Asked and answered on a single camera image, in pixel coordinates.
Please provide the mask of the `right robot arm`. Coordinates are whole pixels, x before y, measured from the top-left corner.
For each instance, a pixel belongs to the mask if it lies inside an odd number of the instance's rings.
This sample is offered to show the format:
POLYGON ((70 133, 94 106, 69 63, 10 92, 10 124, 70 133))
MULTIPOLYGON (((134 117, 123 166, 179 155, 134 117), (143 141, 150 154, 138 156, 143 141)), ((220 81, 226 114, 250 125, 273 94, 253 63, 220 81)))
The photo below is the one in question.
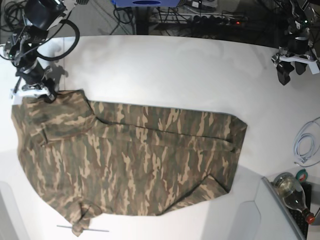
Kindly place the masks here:
MULTIPOLYGON (((21 19, 14 27, 11 36, 3 48, 2 58, 16 67, 16 76, 25 81, 19 90, 19 84, 12 91, 13 96, 44 98, 52 103, 57 98, 56 84, 47 78, 47 71, 38 63, 38 59, 49 62, 58 61, 68 56, 80 40, 79 28, 70 21, 72 10, 78 5, 87 5, 86 0, 28 0, 23 7, 21 19), (48 41, 49 30, 56 25, 70 26, 75 33, 71 47, 56 57, 43 56, 38 48, 48 41)), ((293 70, 300 75, 306 69, 311 21, 296 0, 277 1, 280 12, 276 15, 279 23, 284 23, 278 34, 279 50, 271 58, 282 85, 290 81, 293 70)))

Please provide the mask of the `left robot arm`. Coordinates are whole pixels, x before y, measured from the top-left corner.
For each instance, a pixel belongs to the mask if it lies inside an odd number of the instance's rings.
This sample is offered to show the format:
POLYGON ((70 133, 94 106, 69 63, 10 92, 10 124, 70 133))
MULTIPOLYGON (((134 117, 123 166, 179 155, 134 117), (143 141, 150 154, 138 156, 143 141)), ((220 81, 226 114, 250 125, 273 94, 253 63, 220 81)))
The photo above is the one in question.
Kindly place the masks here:
POLYGON ((320 72, 319 57, 310 40, 311 26, 316 13, 309 0, 276 0, 280 7, 278 51, 271 60, 279 82, 285 86, 291 80, 290 73, 302 75, 309 68, 313 75, 320 72))

